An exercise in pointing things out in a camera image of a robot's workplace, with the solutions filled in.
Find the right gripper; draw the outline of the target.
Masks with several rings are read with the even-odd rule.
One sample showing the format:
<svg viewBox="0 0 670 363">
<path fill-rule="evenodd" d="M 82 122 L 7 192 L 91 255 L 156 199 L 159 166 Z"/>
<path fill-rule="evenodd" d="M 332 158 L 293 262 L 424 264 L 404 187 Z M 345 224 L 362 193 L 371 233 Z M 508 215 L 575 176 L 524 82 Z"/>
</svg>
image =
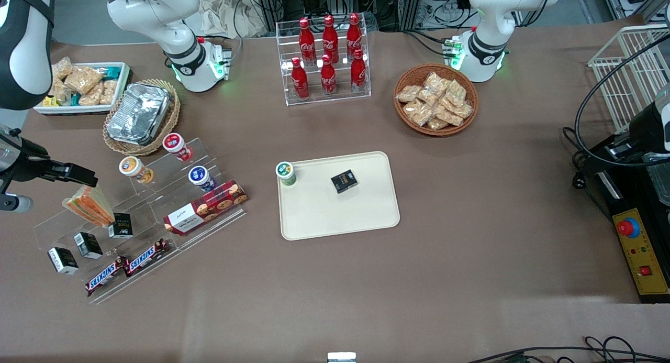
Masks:
<svg viewBox="0 0 670 363">
<path fill-rule="evenodd" d="M 20 136 L 21 129 L 2 127 L 2 194 L 12 183 L 34 179 L 68 181 L 95 188 L 98 177 L 88 168 L 51 161 L 41 145 Z"/>
</svg>

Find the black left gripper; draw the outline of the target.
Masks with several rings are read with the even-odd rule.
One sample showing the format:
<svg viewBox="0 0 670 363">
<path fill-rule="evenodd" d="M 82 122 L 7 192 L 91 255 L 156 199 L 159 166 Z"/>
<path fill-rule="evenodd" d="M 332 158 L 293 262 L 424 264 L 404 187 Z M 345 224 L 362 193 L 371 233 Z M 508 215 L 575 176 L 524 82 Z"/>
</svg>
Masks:
<svg viewBox="0 0 670 363">
<path fill-rule="evenodd" d="M 648 153 L 667 155 L 667 131 L 661 112 L 652 103 L 629 122 L 626 131 L 613 135 L 613 141 L 605 145 L 604 151 L 582 151 L 580 172 L 584 176 L 596 176 L 611 168 L 613 161 L 641 162 Z"/>
</svg>

